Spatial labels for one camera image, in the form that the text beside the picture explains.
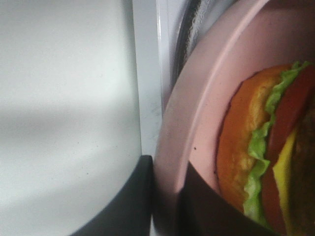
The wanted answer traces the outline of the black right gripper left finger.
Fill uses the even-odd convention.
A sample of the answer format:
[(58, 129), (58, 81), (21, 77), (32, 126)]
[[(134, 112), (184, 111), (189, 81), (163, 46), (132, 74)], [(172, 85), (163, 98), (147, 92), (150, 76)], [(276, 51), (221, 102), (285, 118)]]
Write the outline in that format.
[(153, 159), (140, 156), (131, 176), (113, 200), (74, 236), (148, 236), (154, 191)]

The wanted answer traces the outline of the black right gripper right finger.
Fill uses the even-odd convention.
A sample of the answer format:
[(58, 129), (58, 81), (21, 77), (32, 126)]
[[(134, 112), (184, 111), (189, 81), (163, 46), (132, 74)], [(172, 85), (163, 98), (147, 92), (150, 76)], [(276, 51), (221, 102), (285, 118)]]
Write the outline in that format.
[(178, 210), (180, 236), (274, 236), (230, 206), (188, 164)]

